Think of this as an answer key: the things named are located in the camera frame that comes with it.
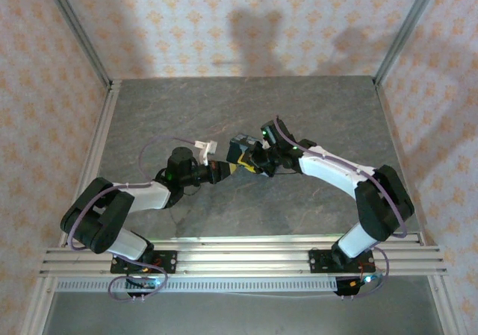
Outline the black controller board with lights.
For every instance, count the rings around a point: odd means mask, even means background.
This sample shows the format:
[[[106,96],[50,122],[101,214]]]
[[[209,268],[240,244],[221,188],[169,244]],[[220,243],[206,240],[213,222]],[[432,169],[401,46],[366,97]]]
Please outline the black controller board with lights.
[[[128,290],[127,295],[131,299],[139,298],[144,300],[149,295],[154,295],[160,285],[154,278],[152,280],[131,277],[125,279],[125,287]]]
[[[361,289],[371,284],[374,280],[376,280],[375,275],[337,277],[335,279],[336,290],[334,294],[340,298],[364,298],[371,295],[373,290],[365,291]]]

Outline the aluminium extrusion beam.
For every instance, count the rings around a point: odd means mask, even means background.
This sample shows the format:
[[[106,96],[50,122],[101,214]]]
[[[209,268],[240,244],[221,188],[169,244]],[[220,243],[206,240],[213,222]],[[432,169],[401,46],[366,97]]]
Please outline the aluminium extrusion beam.
[[[178,277],[308,276],[308,252],[326,250],[337,236],[182,237],[156,241],[157,250],[176,251]],[[40,267],[44,277],[107,276],[111,254],[49,248]],[[419,233],[391,238],[373,250],[375,264],[392,276],[446,275],[444,254],[425,245]]]

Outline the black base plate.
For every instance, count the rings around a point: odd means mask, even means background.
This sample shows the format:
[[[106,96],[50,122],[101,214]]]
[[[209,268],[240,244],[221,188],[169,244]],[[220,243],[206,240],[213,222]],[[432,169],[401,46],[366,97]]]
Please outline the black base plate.
[[[161,267],[166,273],[174,274],[176,272],[177,251],[148,251],[146,255],[142,256],[138,262],[145,263],[147,266],[139,266],[126,260],[113,257],[111,261],[111,274],[121,275],[149,275],[159,274],[157,269],[152,269],[151,266]]]
[[[355,258],[348,258],[340,249],[318,249],[308,251],[308,264],[311,273],[320,274],[358,274],[374,273],[375,263],[370,260],[372,251],[363,251]]]

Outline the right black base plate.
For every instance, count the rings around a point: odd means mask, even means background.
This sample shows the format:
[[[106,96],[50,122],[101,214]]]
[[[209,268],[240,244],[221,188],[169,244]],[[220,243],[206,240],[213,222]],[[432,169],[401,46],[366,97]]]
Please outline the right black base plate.
[[[308,251],[308,264],[311,273],[320,274],[358,274],[374,273],[375,263],[370,260],[372,251],[363,251],[355,258],[348,258],[340,249],[318,249]]]

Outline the starry night painted tin box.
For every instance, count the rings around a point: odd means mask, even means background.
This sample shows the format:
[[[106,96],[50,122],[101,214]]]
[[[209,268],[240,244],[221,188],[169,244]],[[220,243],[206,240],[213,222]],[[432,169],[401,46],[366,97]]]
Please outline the starry night painted tin box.
[[[229,163],[238,164],[240,156],[246,152],[247,149],[253,147],[260,139],[246,134],[238,134],[229,141],[229,150],[226,156],[226,161]]]

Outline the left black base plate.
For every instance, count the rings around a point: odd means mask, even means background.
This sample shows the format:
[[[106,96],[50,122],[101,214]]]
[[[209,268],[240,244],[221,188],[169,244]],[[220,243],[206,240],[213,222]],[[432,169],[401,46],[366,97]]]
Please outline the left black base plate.
[[[111,261],[111,274],[121,275],[149,275],[159,274],[157,269],[152,269],[151,266],[161,267],[166,273],[174,274],[176,272],[177,251],[148,251],[146,255],[142,256],[138,262],[145,263],[147,266],[139,266],[126,260],[113,257]]]

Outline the aluminium frame post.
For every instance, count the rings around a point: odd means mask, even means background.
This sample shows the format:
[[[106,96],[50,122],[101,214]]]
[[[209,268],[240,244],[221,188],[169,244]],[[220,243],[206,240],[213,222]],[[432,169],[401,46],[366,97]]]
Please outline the aluminium frame post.
[[[401,52],[406,46],[412,32],[418,25],[420,18],[425,12],[431,0],[414,0],[409,12],[395,35],[391,46],[389,47],[384,59],[382,60],[374,78],[373,83],[376,88],[383,85],[388,73],[397,61]]]
[[[86,58],[90,62],[90,65],[93,67],[98,79],[101,81],[103,87],[107,90],[111,88],[113,81],[109,77],[106,68],[103,65],[103,62],[100,60],[100,57],[95,50],[93,44],[91,43],[90,38],[88,37],[86,31],[84,30],[80,19],[78,18],[77,13],[75,12],[73,6],[69,0],[53,0],[58,7],[63,19],[66,24],[69,26],[73,36],[75,37],[79,47],[84,52]]]

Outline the aluminium table side rail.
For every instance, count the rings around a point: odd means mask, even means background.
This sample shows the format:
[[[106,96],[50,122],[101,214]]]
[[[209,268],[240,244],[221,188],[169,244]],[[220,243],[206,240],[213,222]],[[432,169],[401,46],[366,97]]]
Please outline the aluminium table side rail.
[[[84,161],[81,170],[78,185],[74,196],[72,197],[72,203],[78,199],[89,183],[98,175],[121,86],[122,80],[113,80],[106,93],[105,101],[96,123],[96,128],[90,142],[86,160]]]
[[[420,205],[419,201],[416,199],[416,187],[412,184],[412,180],[410,179],[409,175],[407,174],[406,169],[406,155],[404,152],[403,145],[400,139],[400,133],[397,127],[397,123],[394,121],[394,116],[392,113],[391,105],[387,100],[384,88],[379,85],[378,83],[374,84],[376,94],[380,101],[380,104],[383,109],[383,113],[385,115],[385,119],[388,125],[389,132],[391,134],[391,140],[394,145],[394,150],[397,155],[397,159],[400,165],[400,170],[403,176],[403,181],[407,191],[409,192],[409,196],[415,206],[415,214],[413,218],[415,219],[415,224],[418,227],[418,233],[420,235],[421,242],[423,244],[427,244],[428,241],[426,240],[425,228],[423,226],[423,220],[420,217]]]

